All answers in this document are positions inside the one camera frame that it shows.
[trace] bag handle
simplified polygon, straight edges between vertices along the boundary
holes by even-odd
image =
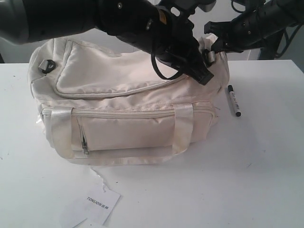
[[[194,122],[192,104],[175,104],[175,127],[172,151],[168,156],[145,156],[102,158],[85,155],[84,152],[72,150],[72,109],[69,107],[54,107],[51,114],[51,135],[57,153],[71,163],[85,165],[140,165],[155,164],[170,160],[185,152],[191,142]]]

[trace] table surface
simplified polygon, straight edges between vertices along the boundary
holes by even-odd
[[[242,117],[222,93],[206,141],[163,164],[98,168],[122,195],[105,226],[303,227],[304,74],[286,60],[229,65]],[[27,67],[0,65],[0,227],[59,228],[64,207],[100,179],[50,148]]]

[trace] paper tag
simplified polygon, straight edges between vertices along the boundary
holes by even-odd
[[[103,225],[120,195],[109,190],[105,185],[97,185],[83,197],[67,206],[60,217],[62,228],[73,228],[86,219]]]

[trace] top pocket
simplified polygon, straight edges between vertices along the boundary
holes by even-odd
[[[137,51],[117,55],[94,45],[68,40],[62,58],[62,69],[56,78],[55,92],[65,98],[96,99],[132,95],[176,83],[160,79],[155,73],[150,55]],[[174,69],[158,63],[166,76]]]

